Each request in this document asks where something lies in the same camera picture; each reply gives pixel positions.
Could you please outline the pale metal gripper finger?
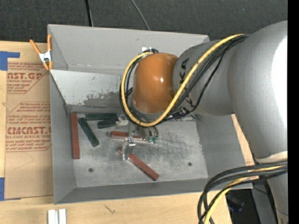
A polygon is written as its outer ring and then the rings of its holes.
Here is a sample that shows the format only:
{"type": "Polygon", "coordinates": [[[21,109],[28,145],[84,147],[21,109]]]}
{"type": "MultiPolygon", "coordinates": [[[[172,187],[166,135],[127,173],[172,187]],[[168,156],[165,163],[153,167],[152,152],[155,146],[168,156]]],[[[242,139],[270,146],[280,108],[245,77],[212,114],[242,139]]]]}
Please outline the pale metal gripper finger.
{"type": "Polygon", "coordinates": [[[122,144],[122,159],[125,161],[129,158],[129,155],[133,152],[134,147],[136,146],[133,138],[127,138],[123,141],[122,144]]]}
{"type": "Polygon", "coordinates": [[[116,128],[122,128],[127,125],[128,125],[127,117],[124,114],[120,115],[116,120],[116,125],[115,125],[116,128]]]}

